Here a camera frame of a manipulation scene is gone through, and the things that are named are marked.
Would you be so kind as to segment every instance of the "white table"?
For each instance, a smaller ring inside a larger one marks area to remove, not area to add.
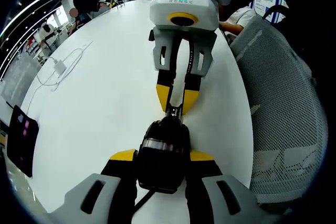
[[[39,124],[33,177],[29,184],[48,212],[64,202],[64,195],[92,173],[100,173],[116,152],[139,148],[149,125],[164,117],[156,93],[148,41],[153,24],[149,1],[95,18],[53,53],[64,59],[72,50],[91,41],[82,59],[58,89],[42,87],[32,100],[29,116]],[[235,59],[223,35],[213,49],[214,62],[202,80],[199,99],[184,117],[192,148],[215,157],[224,174],[249,186],[253,164],[253,132],[246,91]],[[65,64],[70,65],[79,51]],[[183,41],[178,54],[172,102],[179,103],[189,48]],[[48,60],[39,72],[45,81],[53,72]],[[54,74],[48,83],[57,79]],[[28,104],[37,80],[30,86]],[[133,223],[188,223],[185,184],[174,195],[155,194],[134,216]],[[147,191],[138,188],[138,199]]]

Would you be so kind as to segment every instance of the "ceiling light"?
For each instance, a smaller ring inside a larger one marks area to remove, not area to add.
[[[8,24],[7,26],[2,30],[0,37],[2,36],[2,34],[4,34],[4,32],[9,28],[9,26],[19,17],[21,16],[22,13],[24,13],[25,11],[27,11],[30,7],[32,7],[33,5],[35,5],[37,2],[39,2],[40,0],[35,0],[32,3],[30,3],[29,5],[27,5],[21,12],[18,13],[18,15],[16,15]]]

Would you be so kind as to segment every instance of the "mesh chair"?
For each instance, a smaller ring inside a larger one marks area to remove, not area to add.
[[[297,199],[317,173],[328,140],[311,71],[283,35],[258,15],[230,47],[251,107],[250,189],[259,203]]]

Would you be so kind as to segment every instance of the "yellow ring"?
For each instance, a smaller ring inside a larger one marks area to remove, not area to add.
[[[168,20],[171,22],[172,21],[172,18],[176,18],[176,17],[183,17],[183,18],[189,18],[191,19],[195,25],[197,22],[198,22],[198,18],[192,14],[189,14],[189,13],[171,13],[168,15]]]

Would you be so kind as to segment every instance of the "robotic arm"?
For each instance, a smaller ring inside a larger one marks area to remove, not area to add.
[[[170,97],[176,76],[176,58],[183,38],[190,45],[190,60],[185,76],[183,102],[180,110],[184,115],[196,101],[201,78],[205,77],[213,61],[211,51],[218,28],[218,3],[227,5],[231,0],[153,0],[150,19],[155,27],[150,40],[155,40],[153,50],[155,68],[159,71],[156,85],[159,101],[164,112],[172,106]],[[203,64],[197,69],[203,55]]]

